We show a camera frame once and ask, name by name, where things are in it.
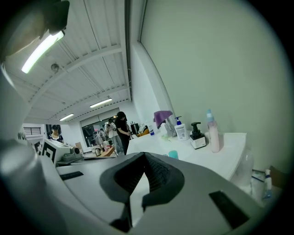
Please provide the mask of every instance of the ceiling light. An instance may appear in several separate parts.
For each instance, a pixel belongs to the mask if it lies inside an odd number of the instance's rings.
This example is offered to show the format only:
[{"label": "ceiling light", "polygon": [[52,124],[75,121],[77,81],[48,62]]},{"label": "ceiling light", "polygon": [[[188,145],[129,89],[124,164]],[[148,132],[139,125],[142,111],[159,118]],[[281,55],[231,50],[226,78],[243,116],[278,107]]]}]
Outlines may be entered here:
[{"label": "ceiling light", "polygon": [[73,113],[72,114],[69,114],[68,116],[61,118],[60,121],[63,121],[63,120],[65,120],[65,119],[67,119],[67,118],[69,118],[69,117],[71,117],[73,115],[74,115]]},{"label": "ceiling light", "polygon": [[59,39],[63,38],[64,33],[62,31],[55,35],[49,35],[41,44],[34,50],[28,60],[25,62],[22,71],[28,73],[37,60]]},{"label": "ceiling light", "polygon": [[101,101],[101,102],[99,102],[99,103],[97,103],[97,104],[91,105],[90,108],[94,108],[94,107],[96,107],[96,106],[98,106],[98,105],[104,104],[104,103],[109,102],[109,101],[112,101],[112,99],[109,98],[109,99],[107,99],[107,100],[105,100],[105,101]]}]

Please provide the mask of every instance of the white table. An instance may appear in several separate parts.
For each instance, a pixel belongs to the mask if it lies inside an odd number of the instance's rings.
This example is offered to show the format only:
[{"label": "white table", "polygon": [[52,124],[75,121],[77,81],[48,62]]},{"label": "white table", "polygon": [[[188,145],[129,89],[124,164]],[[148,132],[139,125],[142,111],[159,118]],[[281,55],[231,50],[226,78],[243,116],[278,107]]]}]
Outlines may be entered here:
[{"label": "white table", "polygon": [[179,141],[170,137],[168,141],[160,134],[150,134],[130,140],[127,154],[135,152],[151,152],[167,154],[177,150],[179,159],[213,170],[223,178],[230,180],[234,175],[246,144],[246,133],[224,133],[220,135],[221,150],[213,153],[210,144],[200,149],[194,149],[190,140]]}]

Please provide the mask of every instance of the long black hair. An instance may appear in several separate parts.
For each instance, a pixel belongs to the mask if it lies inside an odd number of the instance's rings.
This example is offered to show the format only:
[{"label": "long black hair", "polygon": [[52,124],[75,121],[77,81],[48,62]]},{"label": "long black hair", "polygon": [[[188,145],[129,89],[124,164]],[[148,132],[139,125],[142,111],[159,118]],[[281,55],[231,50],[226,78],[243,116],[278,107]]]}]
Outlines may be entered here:
[{"label": "long black hair", "polygon": [[127,117],[126,117],[126,115],[125,115],[125,113],[124,112],[118,112],[118,114],[117,114],[117,118],[120,120],[120,119],[122,119],[122,118],[125,118],[125,121],[126,121],[126,119],[127,119]]}]

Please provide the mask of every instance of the woman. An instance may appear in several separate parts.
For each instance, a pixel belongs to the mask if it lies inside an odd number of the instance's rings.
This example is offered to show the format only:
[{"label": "woman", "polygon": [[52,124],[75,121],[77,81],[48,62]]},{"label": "woman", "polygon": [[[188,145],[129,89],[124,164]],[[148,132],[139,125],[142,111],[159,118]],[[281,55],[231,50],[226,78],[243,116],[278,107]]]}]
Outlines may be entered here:
[{"label": "woman", "polygon": [[116,126],[112,121],[112,118],[108,120],[108,123],[105,124],[105,133],[108,133],[109,138],[114,144],[114,148],[117,153],[121,153],[123,151],[123,147],[120,141],[120,138],[116,132]]},{"label": "woman", "polygon": [[62,135],[58,133],[57,125],[52,126],[52,134],[50,135],[49,139],[56,140],[64,144]]},{"label": "woman", "polygon": [[116,125],[116,131],[119,134],[119,138],[121,139],[121,143],[123,145],[124,154],[126,155],[130,141],[130,131],[127,124],[127,117],[125,116],[124,112],[118,112],[114,124]]}]

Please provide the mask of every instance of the cup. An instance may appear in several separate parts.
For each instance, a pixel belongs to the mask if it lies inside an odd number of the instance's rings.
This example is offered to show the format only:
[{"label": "cup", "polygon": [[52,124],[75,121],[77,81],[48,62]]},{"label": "cup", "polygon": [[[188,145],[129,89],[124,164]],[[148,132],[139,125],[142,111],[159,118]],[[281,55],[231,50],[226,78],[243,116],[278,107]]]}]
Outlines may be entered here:
[{"label": "cup", "polygon": [[169,156],[175,159],[179,159],[178,152],[176,150],[170,151]]}]

